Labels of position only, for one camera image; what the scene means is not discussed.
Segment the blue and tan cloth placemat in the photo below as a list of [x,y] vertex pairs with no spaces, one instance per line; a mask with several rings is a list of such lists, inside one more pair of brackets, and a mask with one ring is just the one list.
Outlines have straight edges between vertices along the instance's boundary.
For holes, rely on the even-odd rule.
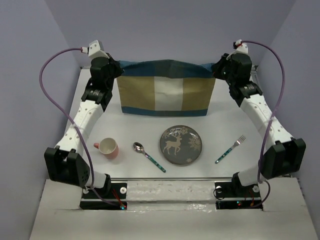
[[215,86],[212,64],[163,59],[120,61],[121,110],[152,117],[206,116]]

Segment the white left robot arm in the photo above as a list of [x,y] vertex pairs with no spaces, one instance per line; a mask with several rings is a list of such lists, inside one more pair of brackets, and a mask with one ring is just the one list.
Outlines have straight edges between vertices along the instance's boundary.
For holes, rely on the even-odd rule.
[[88,188],[98,198],[111,191],[111,177],[94,170],[86,142],[113,96],[114,80],[123,70],[109,53],[90,53],[90,78],[81,97],[75,117],[71,117],[49,94],[45,96],[67,117],[70,126],[55,145],[44,152],[50,180]]

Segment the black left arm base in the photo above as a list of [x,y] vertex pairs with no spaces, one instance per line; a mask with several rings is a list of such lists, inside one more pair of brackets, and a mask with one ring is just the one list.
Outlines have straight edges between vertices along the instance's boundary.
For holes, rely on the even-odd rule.
[[92,190],[83,190],[79,208],[82,210],[125,211],[128,205],[127,190],[127,183],[120,181],[111,182],[109,192],[95,189],[98,196]]

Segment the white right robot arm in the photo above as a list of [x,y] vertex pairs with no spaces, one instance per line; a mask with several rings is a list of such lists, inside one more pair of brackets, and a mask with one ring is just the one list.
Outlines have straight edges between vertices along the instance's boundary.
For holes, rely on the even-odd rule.
[[259,180],[270,180],[300,170],[306,143],[293,137],[273,116],[262,90],[250,80],[252,61],[244,53],[224,53],[212,67],[214,78],[226,81],[229,94],[247,114],[262,137],[262,158],[246,170],[236,172],[228,188],[242,196]]

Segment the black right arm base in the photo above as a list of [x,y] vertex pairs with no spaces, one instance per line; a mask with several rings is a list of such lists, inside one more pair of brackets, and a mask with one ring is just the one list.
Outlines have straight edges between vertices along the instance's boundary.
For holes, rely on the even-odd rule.
[[257,184],[234,186],[231,181],[216,181],[213,196],[217,210],[261,209],[262,197]]

